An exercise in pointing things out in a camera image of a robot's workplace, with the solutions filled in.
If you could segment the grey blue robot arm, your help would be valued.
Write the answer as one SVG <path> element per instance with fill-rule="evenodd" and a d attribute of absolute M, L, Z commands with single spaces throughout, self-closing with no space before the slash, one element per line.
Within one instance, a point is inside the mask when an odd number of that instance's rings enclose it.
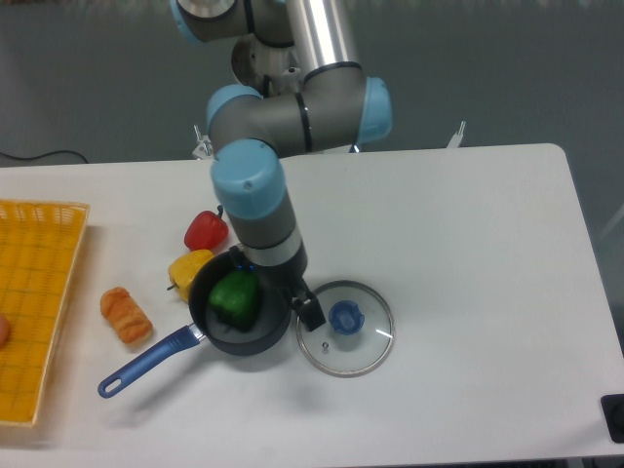
<path fill-rule="evenodd" d="M 309 330 L 325 317 L 304 282 L 306 251 L 286 186 L 285 157 L 386 137 L 392 103 L 367 76 L 340 1 L 174 1 L 198 42 L 236 38 L 233 84 L 207 105 L 217 200 L 248 261 L 293 299 Z"/>

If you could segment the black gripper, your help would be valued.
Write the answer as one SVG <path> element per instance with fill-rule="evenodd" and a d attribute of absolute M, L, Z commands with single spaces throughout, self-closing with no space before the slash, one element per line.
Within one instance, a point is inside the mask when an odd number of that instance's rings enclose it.
<path fill-rule="evenodd" d="M 292 310 L 309 332 L 326 322 L 317 296 L 308 290 L 303 279 L 308 258 L 302 243 L 294 251 L 282 247 L 277 253 L 273 249 L 258 251 L 239 244 L 229 252 L 237 265 L 250 266 L 265 284 L 283 290 L 292 299 Z"/>

